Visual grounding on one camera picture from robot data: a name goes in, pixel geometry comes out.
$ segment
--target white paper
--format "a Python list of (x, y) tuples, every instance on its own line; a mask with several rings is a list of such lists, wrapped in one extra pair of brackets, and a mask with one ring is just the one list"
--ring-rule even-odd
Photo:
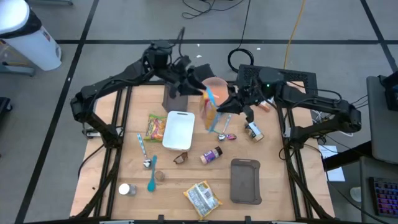
[[(319, 150), (321, 151), (322, 158), (324, 158), (324, 159), (337, 154), (336, 146), (325, 146), (325, 145), (321, 146), (321, 145), (319, 145)], [(343, 169), (341, 167), (328, 171), (328, 175), (329, 175), (329, 181), (331, 181), (331, 182), (346, 181), (346, 179), (344, 178)]]

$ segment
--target white cap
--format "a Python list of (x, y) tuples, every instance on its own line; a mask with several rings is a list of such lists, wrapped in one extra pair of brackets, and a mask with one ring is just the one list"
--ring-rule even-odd
[(24, 0), (0, 0), (0, 34), (23, 27), (29, 18), (29, 5)]
[(130, 191), (130, 185), (128, 185), (128, 184), (121, 184), (121, 185), (119, 186), (119, 193), (120, 193), (121, 195), (126, 195), (126, 194), (129, 193), (129, 191)]

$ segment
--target white trash can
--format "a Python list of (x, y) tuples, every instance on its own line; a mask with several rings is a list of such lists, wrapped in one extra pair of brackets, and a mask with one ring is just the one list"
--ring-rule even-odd
[(0, 0), (0, 39), (44, 71), (61, 65), (60, 46), (24, 0)]

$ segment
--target spoon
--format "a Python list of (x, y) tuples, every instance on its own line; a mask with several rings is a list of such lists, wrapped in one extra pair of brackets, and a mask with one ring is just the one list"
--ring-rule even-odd
[(148, 183), (148, 188), (147, 188), (149, 192), (155, 191), (155, 188), (156, 188), (156, 184), (155, 184), (155, 165), (156, 165), (156, 160), (157, 160), (157, 156), (154, 155), (154, 157), (152, 158), (152, 175), (150, 177), (150, 181)]
[(151, 159), (149, 159), (147, 157), (147, 153), (146, 153), (145, 148), (144, 148), (144, 142), (142, 141), (141, 135), (139, 133), (137, 133), (137, 138), (138, 138), (138, 141), (139, 141), (139, 145), (141, 146), (142, 152), (144, 153), (144, 156), (145, 156), (144, 162), (142, 164), (144, 165), (144, 167), (146, 169), (149, 169), (151, 164), (152, 164), (152, 161), (151, 161)]

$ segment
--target white bin lid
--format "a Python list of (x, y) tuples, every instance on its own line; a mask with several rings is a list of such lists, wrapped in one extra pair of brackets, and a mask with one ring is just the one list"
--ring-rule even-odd
[(29, 17), (29, 6), (24, 0), (0, 0), (0, 34), (23, 27)]

